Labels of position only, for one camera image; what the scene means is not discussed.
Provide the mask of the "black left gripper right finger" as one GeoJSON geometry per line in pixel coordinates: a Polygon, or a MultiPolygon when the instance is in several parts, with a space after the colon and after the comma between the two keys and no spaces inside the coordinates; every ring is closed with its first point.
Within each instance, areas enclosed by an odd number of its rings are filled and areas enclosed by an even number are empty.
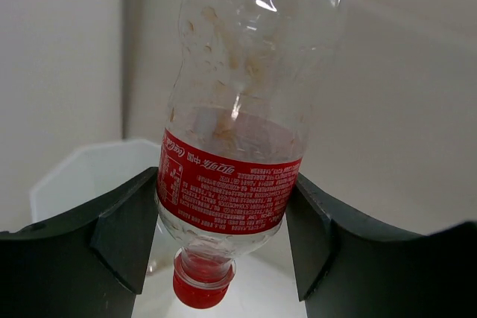
{"type": "Polygon", "coordinates": [[[429,235],[383,223],[299,176],[286,209],[308,317],[474,317],[476,223],[429,235]]]}

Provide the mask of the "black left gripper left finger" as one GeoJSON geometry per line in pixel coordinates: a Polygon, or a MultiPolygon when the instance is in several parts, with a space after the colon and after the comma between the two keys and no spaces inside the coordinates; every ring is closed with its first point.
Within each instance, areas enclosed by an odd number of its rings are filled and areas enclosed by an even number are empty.
{"type": "Polygon", "coordinates": [[[157,223],[157,168],[1,233],[2,317],[131,317],[157,223]]]}

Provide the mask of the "clear bottle red label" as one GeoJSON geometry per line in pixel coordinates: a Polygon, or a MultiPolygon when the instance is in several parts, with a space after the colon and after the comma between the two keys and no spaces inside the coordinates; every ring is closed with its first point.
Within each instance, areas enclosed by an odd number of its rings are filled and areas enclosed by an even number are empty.
{"type": "Polygon", "coordinates": [[[343,14],[342,0],[181,1],[156,201],[190,308],[216,306],[236,259],[279,230],[343,14]]]}

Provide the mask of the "translucent white plastic bin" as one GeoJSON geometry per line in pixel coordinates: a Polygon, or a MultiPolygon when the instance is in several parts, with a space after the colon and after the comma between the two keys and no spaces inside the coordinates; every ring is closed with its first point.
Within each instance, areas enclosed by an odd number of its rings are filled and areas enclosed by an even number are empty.
{"type": "MultiPolygon", "coordinates": [[[[80,148],[41,179],[30,192],[31,216],[40,222],[92,200],[149,167],[158,165],[160,147],[134,139],[80,148]]],[[[134,317],[305,317],[297,298],[286,225],[263,247],[236,261],[236,276],[214,308],[185,306],[172,289],[172,258],[179,247],[157,223],[142,295],[134,317]]]]}

